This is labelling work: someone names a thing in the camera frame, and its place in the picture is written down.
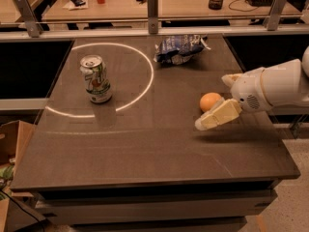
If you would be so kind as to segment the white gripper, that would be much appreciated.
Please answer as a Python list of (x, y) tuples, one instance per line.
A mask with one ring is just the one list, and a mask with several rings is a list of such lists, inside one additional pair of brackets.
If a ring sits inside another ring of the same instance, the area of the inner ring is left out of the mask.
[(207, 131), (237, 119), (242, 112), (259, 112), (272, 109), (263, 90), (262, 76), (264, 69), (250, 72), (225, 74), (223, 83), (231, 88), (233, 99), (221, 98), (207, 112), (195, 121), (195, 128)]

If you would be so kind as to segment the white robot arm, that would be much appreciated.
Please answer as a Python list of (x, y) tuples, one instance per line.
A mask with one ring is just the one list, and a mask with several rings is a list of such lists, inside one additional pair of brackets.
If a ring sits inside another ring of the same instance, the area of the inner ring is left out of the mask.
[(241, 112), (269, 111), (283, 105), (309, 105), (309, 46), (302, 59), (236, 74), (225, 74), (223, 83), (232, 97), (220, 98), (195, 121), (195, 128), (206, 131), (227, 124)]

